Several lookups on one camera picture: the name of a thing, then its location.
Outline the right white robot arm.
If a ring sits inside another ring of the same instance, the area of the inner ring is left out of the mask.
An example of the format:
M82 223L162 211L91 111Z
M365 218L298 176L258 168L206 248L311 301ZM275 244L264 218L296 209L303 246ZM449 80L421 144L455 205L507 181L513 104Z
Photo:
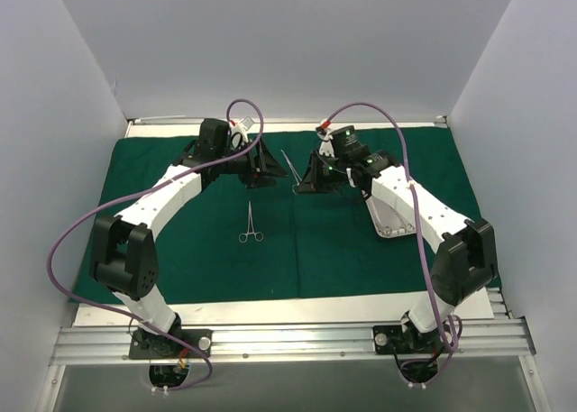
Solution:
M393 273L419 272L422 295L398 316L410 351L453 349L455 309L498 275L495 233L431 194L405 164L361 148L341 158L312 151L296 188L296 242L305 290L379 293Z

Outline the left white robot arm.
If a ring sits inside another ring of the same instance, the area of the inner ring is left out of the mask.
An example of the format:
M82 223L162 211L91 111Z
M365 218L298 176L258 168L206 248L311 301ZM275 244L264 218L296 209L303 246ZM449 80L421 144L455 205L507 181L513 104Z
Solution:
M235 175L247 188L273 186L287 172L263 141L254 142L250 117L226 122L207 118L198 137L168 166L142 197L116 215L103 215L93 227L90 276L108 288L150 335L161 357L182 345L180 318L157 286L159 260L155 240L181 208L222 175Z

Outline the steel hemostat forceps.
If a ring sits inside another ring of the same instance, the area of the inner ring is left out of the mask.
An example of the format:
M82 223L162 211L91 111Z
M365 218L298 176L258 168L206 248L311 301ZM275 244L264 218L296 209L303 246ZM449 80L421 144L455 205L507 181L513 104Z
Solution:
M238 235L238 241L240 243L247 243L249 239L252 238L255 242L262 242L264 235L262 232L257 231L254 227L253 222L253 212L252 212L252 202L248 202L247 207L247 228L246 231Z
M289 156L287 155L287 153L286 153L284 150L281 150L281 153L282 153L282 155L283 155L283 157L284 157L284 160L285 160L285 162L287 163L288 168L289 168L289 170L291 171L292 176L293 176L293 178L294 178L294 184L292 185L291 190L292 190L292 192L293 192L294 194L297 194L297 189L298 189L299 184L300 184L301 181L302 181L302 178L301 178L300 175L298 174L298 171L297 171L296 168L294 167L294 165L293 165L291 159L289 158Z

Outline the steel instrument tray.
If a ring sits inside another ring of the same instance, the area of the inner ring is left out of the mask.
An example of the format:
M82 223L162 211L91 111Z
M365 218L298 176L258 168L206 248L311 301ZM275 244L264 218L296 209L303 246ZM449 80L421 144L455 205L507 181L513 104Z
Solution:
M416 232L414 225L378 198L366 197L365 204L375 231L380 238L393 239Z

